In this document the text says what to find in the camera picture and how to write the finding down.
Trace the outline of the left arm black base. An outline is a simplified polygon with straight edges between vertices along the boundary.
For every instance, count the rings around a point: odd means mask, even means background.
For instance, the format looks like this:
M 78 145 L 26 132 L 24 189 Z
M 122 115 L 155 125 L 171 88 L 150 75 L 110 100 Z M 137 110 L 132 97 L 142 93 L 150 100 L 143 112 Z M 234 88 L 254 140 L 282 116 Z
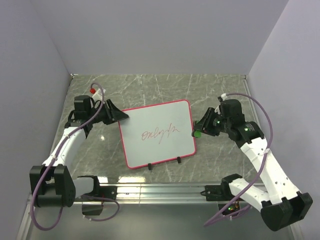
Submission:
M 100 202 L 115 201 L 118 187 L 115 185 L 100 185 L 92 192 L 80 195 L 78 198 Z

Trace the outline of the green whiteboard eraser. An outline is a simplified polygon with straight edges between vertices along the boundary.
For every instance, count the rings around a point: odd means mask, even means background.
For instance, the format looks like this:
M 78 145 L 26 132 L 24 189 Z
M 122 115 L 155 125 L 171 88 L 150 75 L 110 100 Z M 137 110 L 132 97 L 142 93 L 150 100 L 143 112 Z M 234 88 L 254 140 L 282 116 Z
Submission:
M 197 123 L 198 123 L 197 120 L 195 120 L 195 121 L 193 122 L 192 133 L 191 133 L 191 135 L 192 135 L 193 138 L 200 138 L 201 135 L 202 135 L 202 133 L 201 133 L 199 130 L 196 129 Z

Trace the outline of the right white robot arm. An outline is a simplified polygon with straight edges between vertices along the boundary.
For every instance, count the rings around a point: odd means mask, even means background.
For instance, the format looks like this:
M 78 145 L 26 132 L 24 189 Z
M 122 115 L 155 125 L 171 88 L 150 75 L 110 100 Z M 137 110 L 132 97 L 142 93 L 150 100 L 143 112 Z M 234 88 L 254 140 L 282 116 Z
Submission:
M 192 136 L 197 137 L 198 133 L 212 137 L 227 134 L 249 159 L 266 188 L 260 190 L 254 186 L 255 179 L 247 182 L 239 174 L 224 177 L 220 193 L 229 203 L 204 226 L 240 216 L 242 209 L 230 209 L 237 200 L 247 202 L 246 209 L 253 207 L 259 211 L 265 225 L 274 232 L 304 219 L 313 204 L 311 195 L 302 193 L 285 174 L 270 150 L 271 142 L 254 121 L 246 121 L 237 99 L 221 99 L 217 108 L 209 107 L 204 116 L 193 123 Z

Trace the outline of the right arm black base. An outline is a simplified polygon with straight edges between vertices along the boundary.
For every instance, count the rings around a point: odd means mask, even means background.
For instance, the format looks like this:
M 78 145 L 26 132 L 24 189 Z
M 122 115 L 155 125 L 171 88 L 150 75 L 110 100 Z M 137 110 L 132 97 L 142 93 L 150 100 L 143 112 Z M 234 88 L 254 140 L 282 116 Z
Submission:
M 230 201 L 234 196 L 230 188 L 223 185 L 205 185 L 200 195 L 205 197 L 207 202 L 212 201 Z

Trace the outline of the pink-framed whiteboard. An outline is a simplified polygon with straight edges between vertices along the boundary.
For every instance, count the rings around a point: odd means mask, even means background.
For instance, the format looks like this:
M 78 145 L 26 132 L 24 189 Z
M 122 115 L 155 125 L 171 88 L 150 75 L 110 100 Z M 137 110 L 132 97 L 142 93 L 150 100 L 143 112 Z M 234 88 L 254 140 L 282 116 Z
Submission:
M 124 158 L 138 169 L 193 156 L 193 121 L 186 99 L 125 109 L 129 118 L 119 122 Z

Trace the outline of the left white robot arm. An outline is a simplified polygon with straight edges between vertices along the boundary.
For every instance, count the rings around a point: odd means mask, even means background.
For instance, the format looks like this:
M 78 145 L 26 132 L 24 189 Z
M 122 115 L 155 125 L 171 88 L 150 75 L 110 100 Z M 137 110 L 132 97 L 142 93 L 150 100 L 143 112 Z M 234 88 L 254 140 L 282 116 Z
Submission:
M 69 171 L 82 143 L 94 124 L 110 125 L 128 119 L 110 99 L 95 100 L 88 95 L 74 98 L 74 109 L 64 125 L 61 140 L 49 158 L 29 172 L 32 200 L 35 207 L 71 207 L 76 198 L 85 196 L 96 201 L 101 196 L 97 176 L 80 176 L 73 180 Z

